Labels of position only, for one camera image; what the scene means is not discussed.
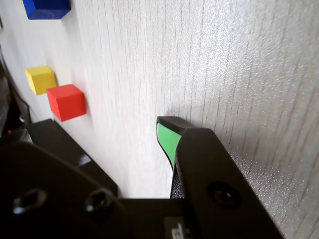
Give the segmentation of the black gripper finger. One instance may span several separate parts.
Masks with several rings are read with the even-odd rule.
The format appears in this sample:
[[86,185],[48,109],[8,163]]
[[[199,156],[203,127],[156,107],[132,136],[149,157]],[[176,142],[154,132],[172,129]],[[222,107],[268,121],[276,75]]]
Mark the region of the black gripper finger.
[[203,239],[279,239],[266,209],[209,128],[157,118],[157,139],[173,167]]

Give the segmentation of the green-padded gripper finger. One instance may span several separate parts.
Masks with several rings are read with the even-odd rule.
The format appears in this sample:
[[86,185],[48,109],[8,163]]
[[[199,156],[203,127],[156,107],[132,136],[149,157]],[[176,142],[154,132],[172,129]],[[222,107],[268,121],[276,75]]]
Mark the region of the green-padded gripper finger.
[[111,191],[12,133],[0,140],[3,239],[125,239],[127,224]]

